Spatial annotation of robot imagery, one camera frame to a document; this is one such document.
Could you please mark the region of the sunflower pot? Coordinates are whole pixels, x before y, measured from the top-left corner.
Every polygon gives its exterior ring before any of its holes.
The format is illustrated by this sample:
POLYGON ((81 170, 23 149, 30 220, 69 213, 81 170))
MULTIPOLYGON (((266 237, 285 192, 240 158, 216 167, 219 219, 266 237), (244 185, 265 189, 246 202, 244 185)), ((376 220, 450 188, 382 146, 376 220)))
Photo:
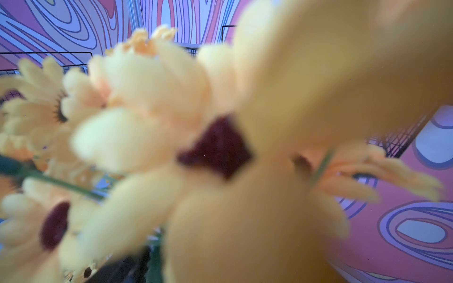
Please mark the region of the sunflower pot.
POLYGON ((453 100, 451 1, 253 1, 189 55, 138 29, 88 72, 21 59, 1 92, 1 281, 83 283, 158 228, 169 283, 327 283, 365 173, 442 183, 366 139, 453 100))

